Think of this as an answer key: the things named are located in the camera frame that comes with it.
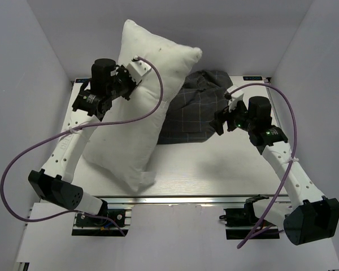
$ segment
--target gray wall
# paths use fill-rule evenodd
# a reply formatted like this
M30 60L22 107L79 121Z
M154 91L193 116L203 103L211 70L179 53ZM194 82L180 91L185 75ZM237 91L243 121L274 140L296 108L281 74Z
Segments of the gray wall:
M25 0L0 0L0 177L20 151L58 131L69 80ZM9 203L26 216L36 199L27 181L50 146L23 157L9 173ZM24 224L0 200L0 271L12 270Z
M28 0L70 79L96 58L118 59L132 19L203 50L194 69L271 76L312 0Z
M315 0L273 78L299 127L297 156L329 198L339 200L339 1ZM279 97L280 119L291 132ZM339 225L333 243L339 258Z

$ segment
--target white cloth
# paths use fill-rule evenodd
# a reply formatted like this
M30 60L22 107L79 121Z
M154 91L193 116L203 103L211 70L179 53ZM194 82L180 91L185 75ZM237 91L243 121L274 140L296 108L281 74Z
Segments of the white cloth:
M127 20L123 27L118 64L127 65L141 56L158 69L164 87L160 107L148 118L130 124L99 127L84 150L84 158L110 170L118 179L138 191L155 182L155 172L146 165L156 146L168 105L196 64L202 51L159 37ZM159 81L154 71L147 74L129 101L118 98L103 121L129 120L143 116L158 103Z

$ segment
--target purple hose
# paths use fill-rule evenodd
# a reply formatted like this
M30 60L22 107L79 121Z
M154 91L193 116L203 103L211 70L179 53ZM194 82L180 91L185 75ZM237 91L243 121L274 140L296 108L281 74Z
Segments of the purple hose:
M131 120L123 120L123 121L114 121L114 122L108 122L108 123L94 123L94 124L85 124L85 125L80 125L80 126L77 126L77 127L74 127L72 128L72 130L80 130L80 129L83 129L83 128L88 128L88 127L95 127L95 126L105 126L105 125L116 125L116 124L126 124L126 123L133 123L135 121L140 121L140 120L143 120L147 117L149 117L150 115L152 115L157 109L158 107L160 106L160 103L162 102L162 99L163 99L163 93L164 93L164 90L163 90L163 82L162 82L162 78L158 72L158 70L156 69L156 67L150 63L148 60L144 59L144 58L141 58L141 57L138 57L138 60L141 60L145 63L147 63L149 66L151 66L151 68L153 69L153 71L156 73L157 77L158 77L158 81L159 81L159 86L160 86L160 96L159 96L159 100L158 100L158 103L157 105L147 114L141 116L141 117L137 117L135 119L131 119ZM5 194L4 194L4 182L5 182L5 178L10 170L10 168L12 167L12 165L20 158L22 157L24 154L34 150L35 148L37 147L40 147L41 145L44 145L52 140L55 140L59 137L62 137L62 136L66 136L68 134L70 134L71 131L70 130L66 130L66 131L63 131L57 135L54 135L46 140L43 140L33 146L31 146L30 148L27 148L26 150L22 151L21 153L19 153L16 157L14 157L14 159L9 163L9 165L5 168L4 170L4 173L1 177L1 181L0 181L0 197L1 197L1 200L5 206L5 208L8 210L8 212L14 216L16 219L18 220L21 220L21 221L24 221L24 222L41 222L41 221L45 221L45 220L48 220L48 219L51 219L51 218L55 218L57 216L61 216L65 213L72 213L72 212L80 212L80 211L77 211L77 210L68 210L68 211L64 211L64 212L61 212L61 213L57 213L55 215L52 215L52 216L48 216L48 217L43 217L43 218L38 218L38 219L28 219L28 218L24 218L24 217L21 217L19 216L17 213L15 213L11 207L9 206L6 198L5 198ZM88 214L88 213L85 213L86 216L89 216L89 217L93 217L93 218L100 218L100 219L105 219L109 222L112 222L118 229L119 231L122 233L122 235L124 236L124 233L123 231L121 230L121 228L112 220L110 219L109 217L102 217L102 216L95 216L95 215L91 215L91 214Z
M292 151L292 154L291 154L291 157L294 158L295 157L295 152L296 152L296 148L297 148L297 142L298 142L298 132L297 132L297 125L296 125L296 120L295 120L295 114L294 114L294 111L293 111L293 108L289 102L289 100L287 99L287 97L285 96L285 94L278 88L274 87L274 86L271 86L269 84L264 84L264 83L251 83L251 84L247 84L247 85L244 85L244 86L240 86L239 88L235 89L234 91L230 92L229 95L232 95L233 93L239 91L240 89L243 89L243 88L246 88L248 86L265 86L267 88L270 88L270 89L273 89L275 90L276 92L278 92L282 97L283 99L286 101L288 107L289 107L289 110L290 110L290 114L292 116L292 120L293 120L293 127L294 127L294 146L293 146L293 151ZM289 162L289 165L284 173L284 176L282 177L281 179L281 182L280 182L280 185L279 185L279 188L277 188L273 198L271 199L269 205L266 207L264 213L261 215L261 217L259 218L258 222L254 225L254 227L250 230L250 232L248 233L248 235L245 237L244 240L242 240L238 245L237 245L237 249L240 249L249 239L251 239L253 236L254 236L254 233L256 231L256 229L261 225L261 223L264 221L266 215L268 214L268 212L270 211L271 207L273 206L274 202L276 201L277 197L279 196L280 194L280 191L281 189L283 189L284 187L284 184L285 184L285 181L289 175L289 172L292 168L292 165L293 165L293 161L290 161ZM264 232L264 230L261 230L261 231L258 231L256 233L256 235L260 234L261 232Z

